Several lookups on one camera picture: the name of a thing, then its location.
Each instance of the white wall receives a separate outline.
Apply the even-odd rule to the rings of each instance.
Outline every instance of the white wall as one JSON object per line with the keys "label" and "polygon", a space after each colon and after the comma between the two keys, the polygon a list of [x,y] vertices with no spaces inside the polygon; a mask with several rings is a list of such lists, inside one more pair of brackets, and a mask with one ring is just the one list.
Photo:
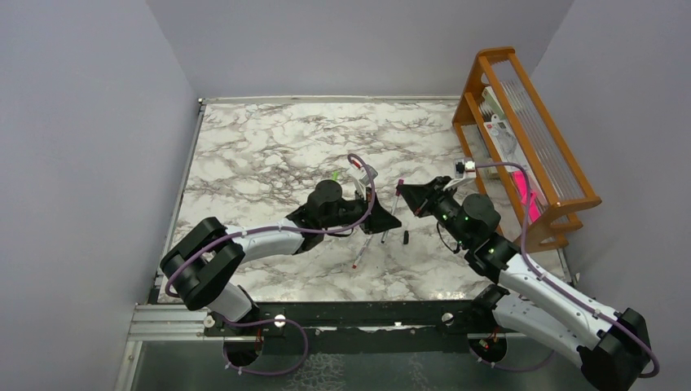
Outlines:
{"label": "white wall", "polygon": [[196,107],[143,0],[0,2],[0,389],[112,389]]}
{"label": "white wall", "polygon": [[475,54],[531,72],[573,0],[147,0],[197,94],[460,94]]}
{"label": "white wall", "polygon": [[580,287],[648,321],[662,374],[689,389],[691,3],[576,0],[533,82],[601,206],[570,238]]}

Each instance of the bolt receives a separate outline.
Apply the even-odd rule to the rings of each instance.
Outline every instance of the bolt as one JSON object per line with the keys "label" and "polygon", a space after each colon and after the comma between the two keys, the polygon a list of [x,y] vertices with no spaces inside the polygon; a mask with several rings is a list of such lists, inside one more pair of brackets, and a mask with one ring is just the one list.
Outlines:
{"label": "bolt", "polygon": [[442,323],[446,324],[447,326],[451,326],[453,323],[453,314],[447,312],[442,315]]}
{"label": "bolt", "polygon": [[[283,316],[282,314],[278,314],[274,317],[274,319],[277,319],[279,321],[285,320],[285,316]],[[282,328],[283,326],[285,326],[285,322],[274,322],[274,325],[278,328]]]}
{"label": "bolt", "polygon": [[206,318],[204,318],[204,327],[206,328],[211,328],[216,324],[216,321],[213,320],[213,316],[211,315],[206,315]]}

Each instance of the marble surface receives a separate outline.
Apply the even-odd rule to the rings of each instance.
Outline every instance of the marble surface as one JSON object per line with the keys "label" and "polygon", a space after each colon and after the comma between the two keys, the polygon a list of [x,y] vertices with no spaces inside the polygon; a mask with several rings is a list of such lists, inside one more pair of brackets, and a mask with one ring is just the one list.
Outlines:
{"label": "marble surface", "polygon": [[[209,105],[173,243],[209,216],[236,226],[276,222],[304,204],[315,184],[334,171],[341,173],[344,198],[352,199],[354,187],[345,175],[349,152],[379,172],[377,194],[389,209],[399,178],[427,183],[452,175],[453,160],[463,156],[451,128],[455,109],[455,102],[445,101]],[[466,187],[456,198],[474,191]],[[520,227],[502,191],[491,196],[504,234],[515,238]],[[433,217],[413,217],[403,200],[394,215],[403,228],[391,231],[384,244],[377,235],[357,269],[351,265],[366,239],[362,231],[348,238],[327,236],[308,253],[244,264],[231,281],[255,301],[466,299],[489,283],[466,265],[462,253],[443,246]],[[403,230],[410,231],[408,245]],[[564,277],[556,252],[541,253],[536,261]],[[159,297],[159,302],[176,300],[163,292]]]}

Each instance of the orange wooden shelf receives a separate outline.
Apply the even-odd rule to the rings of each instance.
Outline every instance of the orange wooden shelf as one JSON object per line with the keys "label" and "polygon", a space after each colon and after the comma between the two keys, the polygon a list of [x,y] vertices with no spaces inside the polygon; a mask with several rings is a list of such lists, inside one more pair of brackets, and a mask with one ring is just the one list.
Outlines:
{"label": "orange wooden shelf", "polygon": [[[495,68],[504,71],[501,79]],[[512,47],[485,49],[475,57],[453,117],[453,126],[465,155],[473,157],[463,126],[476,125],[490,158],[501,161],[480,110],[484,101],[482,92],[488,86],[492,87],[546,201],[541,206],[540,217],[528,228],[526,250],[533,253],[563,248],[569,243],[565,234],[583,227],[576,213],[594,208],[601,199],[580,169]],[[501,166],[496,171],[518,221],[522,222],[524,206],[509,172]],[[478,190],[486,194],[481,176],[478,173],[476,183]]]}

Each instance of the purple cable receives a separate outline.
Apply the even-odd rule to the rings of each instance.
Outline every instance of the purple cable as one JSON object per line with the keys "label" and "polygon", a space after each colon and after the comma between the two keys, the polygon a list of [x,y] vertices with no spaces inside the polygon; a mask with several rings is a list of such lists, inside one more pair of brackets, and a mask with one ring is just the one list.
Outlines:
{"label": "purple cable", "polygon": [[[353,159],[357,160],[362,167],[365,169],[365,173],[367,173],[368,179],[369,179],[369,186],[372,188],[372,194],[371,198],[369,200],[368,204],[368,210],[363,214],[363,216],[357,221],[354,222],[353,224],[350,224],[349,226],[344,226],[342,228],[337,228],[335,230],[311,230],[309,228],[299,228],[299,227],[293,227],[293,226],[260,226],[259,228],[254,228],[253,230],[247,230],[244,234],[245,235],[251,235],[251,234],[258,234],[260,232],[268,232],[268,231],[279,231],[279,230],[284,230],[284,231],[291,231],[291,232],[304,232],[306,234],[318,234],[318,235],[327,235],[327,234],[337,234],[339,232],[345,232],[349,231],[351,229],[354,229],[355,227],[359,226],[361,222],[365,221],[365,219],[370,215],[372,212],[372,208],[374,207],[374,197],[375,197],[375,190],[374,190],[374,177],[372,176],[372,172],[369,170],[369,167],[365,164],[365,160],[363,160],[360,156],[355,155],[354,153],[349,153],[348,154],[348,161],[352,164]],[[189,267],[194,261],[199,259],[199,257],[202,256],[202,254],[207,253],[208,251],[211,251],[214,247],[218,246],[221,243],[227,242],[230,239],[237,238],[243,235],[243,232],[235,232],[229,235],[222,236],[213,242],[205,245],[201,250],[196,252],[194,255],[192,255],[189,259],[185,261],[168,279],[168,282],[165,283],[165,294],[170,296],[170,297],[179,297],[177,293],[173,293],[170,291],[170,287],[173,286],[173,282],[176,280],[180,274]]]}
{"label": "purple cable", "polygon": [[[523,261],[526,263],[528,268],[535,274],[535,275],[541,275],[542,273],[539,272],[539,270],[533,265],[533,262],[528,259],[528,254],[526,254],[526,232],[528,231],[528,207],[530,206],[530,180],[528,178],[528,173],[526,172],[526,169],[523,168],[523,166],[518,165],[516,163],[509,163],[506,161],[502,162],[494,162],[494,163],[487,163],[484,165],[476,165],[475,167],[477,169],[485,169],[487,167],[496,167],[496,166],[501,166],[501,165],[507,165],[510,167],[515,167],[523,173],[523,178],[525,179],[526,182],[526,211],[523,213],[523,223],[521,224],[521,256],[523,258]],[[567,299],[571,300],[574,304],[578,305],[579,307],[583,308],[590,314],[595,314],[595,309],[592,308],[590,305],[582,302],[579,300],[576,296],[572,295],[568,291],[566,291],[564,288],[560,287],[554,281],[551,279],[548,279],[547,277],[542,279],[547,285],[552,287],[555,291],[559,292],[562,296],[566,297]],[[605,314],[599,314],[597,315],[600,318],[603,318],[607,323],[611,323],[613,326],[618,328],[621,332],[626,334],[629,338],[631,338],[634,342],[636,342],[641,349],[645,352],[645,354],[648,354],[648,357],[650,357],[650,361],[653,362],[653,370],[648,372],[648,373],[641,373],[638,375],[638,377],[647,379],[650,377],[655,377],[658,373],[660,373],[660,362],[658,361],[658,357],[655,356],[653,353],[653,350],[648,347],[648,345],[645,344],[642,340],[640,340],[639,337],[635,336],[629,329],[625,328],[623,325],[621,325],[619,322],[616,321],[616,319],[612,319],[611,317],[605,315]]]}
{"label": "purple cable", "polygon": [[539,362],[539,363],[533,365],[532,367],[512,368],[512,367],[505,367],[501,364],[497,364],[496,362],[489,362],[487,360],[484,360],[484,359],[480,358],[480,356],[478,356],[477,353],[475,353],[475,350],[471,349],[470,353],[472,353],[473,356],[478,358],[479,362],[486,364],[486,365],[489,365],[490,367],[492,367],[492,369],[498,369],[500,371],[513,372],[513,373],[532,372],[532,371],[537,371],[539,369],[542,369],[542,367],[544,367],[545,365],[549,364],[552,361],[552,359],[554,358],[554,354],[555,354],[555,352],[553,350],[547,356],[547,358],[545,358],[542,362]]}
{"label": "purple cable", "polygon": [[[250,323],[236,323],[236,322],[231,322],[230,320],[228,320],[223,315],[220,315],[220,316],[221,316],[221,318],[223,318],[223,322],[225,322],[226,324],[228,324],[229,326],[232,326],[232,327],[254,327],[254,326],[261,326],[263,324],[276,322],[275,319],[265,319],[265,320],[258,320],[257,322],[250,322]],[[302,340],[305,341],[305,344],[304,344],[305,348],[302,350],[302,356],[300,357],[300,360],[297,361],[297,363],[295,365],[293,365],[292,367],[290,367],[288,369],[283,369],[282,371],[275,371],[275,372],[255,371],[254,369],[244,369],[243,367],[237,367],[237,366],[233,365],[231,360],[228,358],[226,347],[223,346],[223,358],[226,360],[226,364],[228,365],[228,367],[236,369],[240,373],[242,373],[242,372],[251,373],[253,375],[260,375],[260,376],[282,376],[282,375],[287,375],[288,373],[290,373],[292,371],[295,371],[303,363],[305,363],[305,361],[307,360],[307,354],[310,351],[310,343],[307,340],[307,333],[305,332],[305,329],[302,328],[302,326],[300,326],[294,320],[281,319],[280,322],[290,323],[293,326],[297,327],[297,330],[299,330],[300,333],[302,334]]]}

